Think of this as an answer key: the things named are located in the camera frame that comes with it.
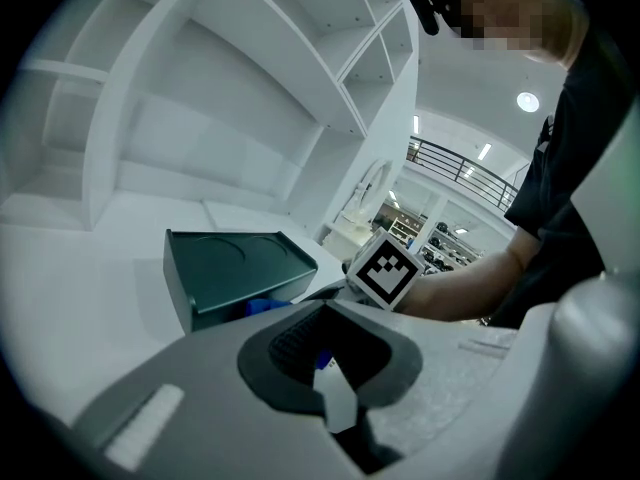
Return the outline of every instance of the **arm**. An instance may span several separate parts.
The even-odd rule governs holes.
[[[538,253],[537,238],[518,228],[506,250],[461,270],[419,279],[397,311],[433,320],[468,320],[493,313]]]

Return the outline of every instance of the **ceiling light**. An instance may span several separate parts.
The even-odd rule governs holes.
[[[516,98],[518,106],[525,112],[535,112],[540,108],[540,102],[530,92],[521,92]]]
[[[487,153],[489,152],[489,150],[491,149],[491,144],[485,144],[484,147],[482,148],[482,151],[480,151],[480,154],[478,155],[478,160],[484,160],[484,157],[487,156]]]

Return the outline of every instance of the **blue object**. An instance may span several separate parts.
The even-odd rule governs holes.
[[[283,308],[285,306],[290,306],[291,302],[285,302],[281,300],[273,300],[273,299],[251,299],[247,301],[247,307],[244,311],[244,316],[253,316],[259,315],[260,313],[264,313],[265,311],[269,311],[271,309]],[[316,359],[316,369],[324,370],[326,366],[331,361],[331,351],[329,349],[323,349],[320,351],[320,355],[318,359]]]

